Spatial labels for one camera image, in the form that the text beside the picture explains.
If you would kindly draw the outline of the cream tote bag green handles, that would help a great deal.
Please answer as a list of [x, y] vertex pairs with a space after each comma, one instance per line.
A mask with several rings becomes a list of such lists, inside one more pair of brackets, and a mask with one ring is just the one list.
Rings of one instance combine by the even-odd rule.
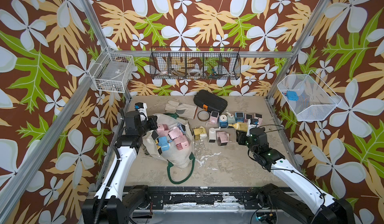
[[[172, 184], [183, 184], [192, 176], [196, 161], [194, 155], [195, 141], [189, 122], [180, 118], [174, 119], [165, 114], [154, 114], [153, 116], [158, 117], [158, 128], [154, 131], [149, 131], [148, 134], [145, 135], [143, 138], [143, 148], [149, 156], [167, 162], [167, 175]], [[190, 146], [179, 151], [175, 146], [174, 139], [183, 135], [188, 138]], [[167, 137], [169, 140], [171, 146], [168, 151], [162, 152], [158, 146], [159, 137]], [[185, 169], [188, 165], [192, 165], [192, 167], [184, 179], [177, 181], [172, 178], [171, 169], [173, 167]]]

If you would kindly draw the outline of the blue pencil sharpener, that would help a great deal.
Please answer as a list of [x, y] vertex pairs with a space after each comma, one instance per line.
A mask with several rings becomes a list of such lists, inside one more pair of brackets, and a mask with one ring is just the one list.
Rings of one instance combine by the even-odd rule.
[[228, 123], [228, 117], [226, 115], [220, 115], [219, 126], [220, 128], [228, 128], [229, 123]]
[[243, 112], [235, 112], [235, 120], [237, 123], [243, 123], [245, 121], [245, 114]]

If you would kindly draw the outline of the white pencil sharpener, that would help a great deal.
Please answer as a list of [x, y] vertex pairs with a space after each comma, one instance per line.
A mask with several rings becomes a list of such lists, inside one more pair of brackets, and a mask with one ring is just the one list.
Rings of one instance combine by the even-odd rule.
[[221, 127], [219, 128], [210, 128], [209, 129], [209, 142], [215, 143], [217, 140], [217, 131], [220, 131]]

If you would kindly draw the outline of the green pencil sharpener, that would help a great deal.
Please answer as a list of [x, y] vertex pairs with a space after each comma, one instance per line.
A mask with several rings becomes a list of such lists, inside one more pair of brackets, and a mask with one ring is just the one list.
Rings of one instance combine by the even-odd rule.
[[235, 115], [231, 114], [230, 112], [226, 112], [227, 114], [227, 122], [229, 125], [233, 125], [235, 124], [237, 121], [236, 121], [236, 118], [235, 118]]

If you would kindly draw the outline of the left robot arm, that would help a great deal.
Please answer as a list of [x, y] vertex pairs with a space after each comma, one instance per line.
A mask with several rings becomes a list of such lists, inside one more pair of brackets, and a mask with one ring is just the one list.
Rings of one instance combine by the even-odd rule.
[[82, 207], [85, 224], [128, 224], [133, 220], [133, 211], [148, 201], [148, 187], [134, 188], [123, 196], [125, 182], [131, 166], [143, 144], [143, 137], [157, 129], [158, 117], [145, 117], [131, 111], [125, 117], [125, 134], [118, 139], [113, 150], [113, 166], [92, 199], [87, 199]]

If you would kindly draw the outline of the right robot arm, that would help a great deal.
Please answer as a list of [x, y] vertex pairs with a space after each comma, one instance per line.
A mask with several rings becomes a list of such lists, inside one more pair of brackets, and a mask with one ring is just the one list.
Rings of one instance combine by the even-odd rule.
[[302, 224], [353, 224], [352, 205], [336, 199], [303, 176], [279, 151], [269, 146], [265, 128], [237, 131], [236, 141], [248, 148], [249, 157], [282, 180], [297, 200], [273, 184], [261, 188], [259, 204], [282, 210]]

